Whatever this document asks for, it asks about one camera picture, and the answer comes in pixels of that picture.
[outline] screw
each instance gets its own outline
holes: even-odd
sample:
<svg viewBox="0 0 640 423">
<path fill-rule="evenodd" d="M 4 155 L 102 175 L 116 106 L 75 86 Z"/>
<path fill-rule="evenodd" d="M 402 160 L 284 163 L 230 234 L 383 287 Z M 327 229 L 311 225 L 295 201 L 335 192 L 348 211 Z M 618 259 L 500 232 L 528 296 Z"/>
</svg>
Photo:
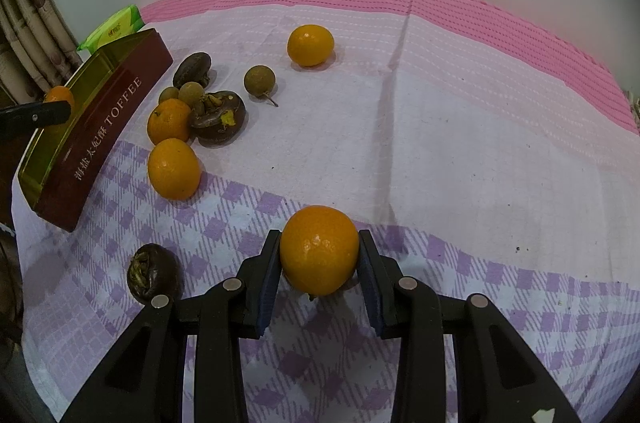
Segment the screw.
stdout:
<svg viewBox="0 0 640 423">
<path fill-rule="evenodd" d="M 471 304 L 477 308 L 485 308 L 489 305 L 489 299 L 481 294 L 475 294 L 471 297 Z"/>
<path fill-rule="evenodd" d="M 418 287 L 418 281 L 413 277 L 402 277 L 401 279 L 399 279 L 398 285 L 402 289 L 406 289 L 408 291 L 411 291 L 411 290 L 416 289 Z"/>
<path fill-rule="evenodd" d="M 227 291 L 235 291 L 242 287 L 242 281 L 239 278 L 228 278 L 222 282 L 222 287 Z"/>
<path fill-rule="evenodd" d="M 167 295 L 156 295 L 151 299 L 151 305 L 156 309 L 162 309 L 169 303 L 169 297 Z"/>
</svg>

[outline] green tissue package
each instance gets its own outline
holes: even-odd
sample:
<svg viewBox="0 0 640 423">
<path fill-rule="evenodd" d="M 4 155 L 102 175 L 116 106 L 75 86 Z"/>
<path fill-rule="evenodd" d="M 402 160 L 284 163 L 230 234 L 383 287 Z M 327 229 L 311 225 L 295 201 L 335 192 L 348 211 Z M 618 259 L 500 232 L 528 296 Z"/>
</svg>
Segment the green tissue package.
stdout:
<svg viewBox="0 0 640 423">
<path fill-rule="evenodd" d="M 145 25 L 145 23 L 142 21 L 138 6 L 132 4 L 115 12 L 100 24 L 100 26 L 78 46 L 78 51 L 86 49 L 89 51 L 89 54 L 94 54 L 100 46 L 135 33 L 143 25 Z"/>
</svg>

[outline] pink tablecloth border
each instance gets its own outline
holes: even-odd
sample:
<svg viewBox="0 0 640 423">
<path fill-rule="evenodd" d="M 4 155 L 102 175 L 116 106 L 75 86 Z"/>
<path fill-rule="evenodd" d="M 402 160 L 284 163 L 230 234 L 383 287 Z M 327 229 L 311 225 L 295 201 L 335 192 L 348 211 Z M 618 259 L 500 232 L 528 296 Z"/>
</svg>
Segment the pink tablecloth border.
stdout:
<svg viewBox="0 0 640 423">
<path fill-rule="evenodd" d="M 266 4 L 419 16 L 559 78 L 611 121 L 638 133 L 628 102 L 606 67 L 552 33 L 480 0 L 159 0 L 141 13 L 149 23 Z"/>
</svg>

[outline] fruit stem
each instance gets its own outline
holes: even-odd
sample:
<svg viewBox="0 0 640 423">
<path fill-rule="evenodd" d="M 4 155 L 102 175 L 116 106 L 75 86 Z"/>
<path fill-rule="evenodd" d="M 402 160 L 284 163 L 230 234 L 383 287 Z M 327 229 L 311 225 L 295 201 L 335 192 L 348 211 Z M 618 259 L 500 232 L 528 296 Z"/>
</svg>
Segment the fruit stem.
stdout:
<svg viewBox="0 0 640 423">
<path fill-rule="evenodd" d="M 268 94 L 264 94 L 263 95 L 266 99 L 268 99 L 269 101 L 271 101 L 271 103 L 273 103 L 276 107 L 278 107 L 278 104 L 273 101 L 273 99 L 271 98 L 271 96 L 269 96 Z"/>
</svg>

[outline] orange fruit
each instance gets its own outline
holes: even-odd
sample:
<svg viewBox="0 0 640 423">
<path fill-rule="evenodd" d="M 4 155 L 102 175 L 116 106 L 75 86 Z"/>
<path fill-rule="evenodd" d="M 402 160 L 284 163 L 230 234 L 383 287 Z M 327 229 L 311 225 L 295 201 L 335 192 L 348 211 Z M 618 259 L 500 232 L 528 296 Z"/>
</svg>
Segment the orange fruit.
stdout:
<svg viewBox="0 0 640 423">
<path fill-rule="evenodd" d="M 151 186 L 164 199 L 185 200 L 200 184 L 200 164 L 193 149 L 182 140 L 162 140 L 149 154 L 146 171 Z"/>
<path fill-rule="evenodd" d="M 57 85 L 47 93 L 47 96 L 44 97 L 44 102 L 48 103 L 49 101 L 68 101 L 69 105 L 71 105 L 71 114 L 73 114 L 76 106 L 76 100 L 73 93 L 71 93 L 71 89 L 64 85 Z"/>
<path fill-rule="evenodd" d="M 146 133 L 154 145 L 162 140 L 178 138 L 187 141 L 189 132 L 189 105 L 177 98 L 165 99 L 149 116 Z"/>
<path fill-rule="evenodd" d="M 307 206 L 287 221 L 280 261 L 291 285 L 310 295 L 330 295 L 356 267 L 360 240 L 351 219 L 328 206 Z"/>
<path fill-rule="evenodd" d="M 287 43 L 287 53 L 299 66 L 313 67 L 329 58 L 334 45 L 334 36 L 328 29 L 308 24 L 293 30 Z"/>
</svg>

